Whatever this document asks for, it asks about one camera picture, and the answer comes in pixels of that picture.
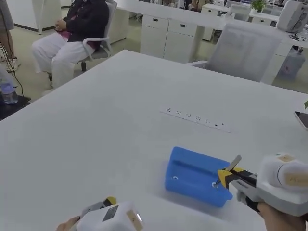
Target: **label sticker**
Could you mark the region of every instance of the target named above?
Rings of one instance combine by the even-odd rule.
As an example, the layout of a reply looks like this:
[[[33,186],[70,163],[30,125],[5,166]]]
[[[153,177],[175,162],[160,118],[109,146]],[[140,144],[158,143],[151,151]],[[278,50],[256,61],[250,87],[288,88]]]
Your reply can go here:
[[[285,183],[290,186],[308,186],[308,174],[303,173],[285,173]]]
[[[284,162],[290,162],[292,160],[295,160],[295,157],[290,156],[290,155],[283,155],[283,156],[279,157],[278,159],[280,159]]]
[[[127,213],[128,218],[130,219],[131,223],[135,227],[136,231],[141,231],[143,229],[143,226],[139,219],[137,218],[136,214],[133,210],[128,211]]]
[[[106,221],[106,220],[109,220],[109,219],[113,218],[115,216],[117,208],[119,208],[118,205],[115,206],[115,207],[109,208],[107,213],[106,213],[106,215],[105,215],[105,217],[104,217],[104,219],[103,219],[103,221]]]

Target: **black jacket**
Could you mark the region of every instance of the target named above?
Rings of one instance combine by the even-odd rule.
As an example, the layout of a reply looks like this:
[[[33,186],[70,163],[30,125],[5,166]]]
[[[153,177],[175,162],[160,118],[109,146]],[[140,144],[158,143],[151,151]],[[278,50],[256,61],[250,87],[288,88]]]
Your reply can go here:
[[[75,0],[63,20],[66,21],[66,30],[71,33],[68,42],[103,38],[109,20],[109,8],[105,0]]]

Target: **potted plant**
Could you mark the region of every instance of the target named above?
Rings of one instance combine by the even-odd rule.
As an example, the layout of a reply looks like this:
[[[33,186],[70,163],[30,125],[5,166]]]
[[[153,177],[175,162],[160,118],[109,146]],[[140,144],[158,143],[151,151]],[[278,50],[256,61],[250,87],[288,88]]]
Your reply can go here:
[[[266,3],[264,0],[252,0],[250,2],[251,8],[256,12],[261,12],[265,7]]]

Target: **black table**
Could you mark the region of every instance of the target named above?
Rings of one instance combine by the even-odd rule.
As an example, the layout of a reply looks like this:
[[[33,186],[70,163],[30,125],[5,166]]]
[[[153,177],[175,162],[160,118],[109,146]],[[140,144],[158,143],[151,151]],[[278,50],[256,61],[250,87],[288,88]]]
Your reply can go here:
[[[0,120],[5,119],[6,117],[14,114],[20,109],[26,107],[30,104],[31,99],[24,96],[18,96],[18,102],[12,105],[6,105],[3,101],[3,98],[0,94]]]

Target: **cable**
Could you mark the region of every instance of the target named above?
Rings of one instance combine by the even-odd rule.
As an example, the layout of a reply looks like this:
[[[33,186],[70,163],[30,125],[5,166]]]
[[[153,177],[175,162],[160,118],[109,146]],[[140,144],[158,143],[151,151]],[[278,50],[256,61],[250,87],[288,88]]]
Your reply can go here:
[[[12,52],[12,47],[11,47],[11,43],[10,43],[10,37],[9,37],[9,30],[6,26],[6,22],[5,22],[5,17],[4,17],[4,14],[3,14],[3,11],[2,11],[2,8],[0,7],[0,12],[1,12],[1,15],[2,15],[2,18],[3,18],[3,23],[4,23],[4,28],[5,28],[5,31],[6,31],[6,36],[7,36],[7,39],[8,39],[8,44],[9,44],[9,48],[10,48],[10,53],[11,55],[13,54]],[[11,68],[12,70],[12,74],[13,76],[15,77],[16,81],[18,82],[18,84],[20,85],[21,87],[21,94],[22,96],[24,97],[24,88],[23,88],[23,85],[20,83],[20,81],[18,80],[17,76],[16,76],[16,72],[15,72],[15,69],[14,67],[12,66],[12,64],[10,63],[9,61],[9,55],[8,55],[8,52],[7,50],[5,50],[5,48],[3,47],[3,45],[1,44],[0,46],[0,49],[2,50],[4,56],[5,56],[5,62],[6,64]]]

